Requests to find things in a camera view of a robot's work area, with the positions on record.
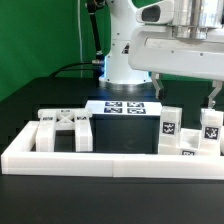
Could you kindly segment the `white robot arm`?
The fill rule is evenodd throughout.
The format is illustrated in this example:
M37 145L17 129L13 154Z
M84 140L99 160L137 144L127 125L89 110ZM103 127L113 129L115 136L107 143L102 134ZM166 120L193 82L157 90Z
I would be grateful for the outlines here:
M136 7L132 0L87 0L96 46L104 65L99 82L114 89L152 83L164 96L162 74L224 84L224 0L159 0Z

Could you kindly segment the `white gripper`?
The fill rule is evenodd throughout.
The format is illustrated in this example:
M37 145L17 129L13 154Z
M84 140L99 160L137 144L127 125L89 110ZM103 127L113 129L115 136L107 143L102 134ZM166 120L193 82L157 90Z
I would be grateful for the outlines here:
M128 62L132 69L152 72L158 100L166 95L160 73L214 80L208 96L208 107L213 108L224 81L224 29L195 40L174 38L169 26L140 26L132 33Z

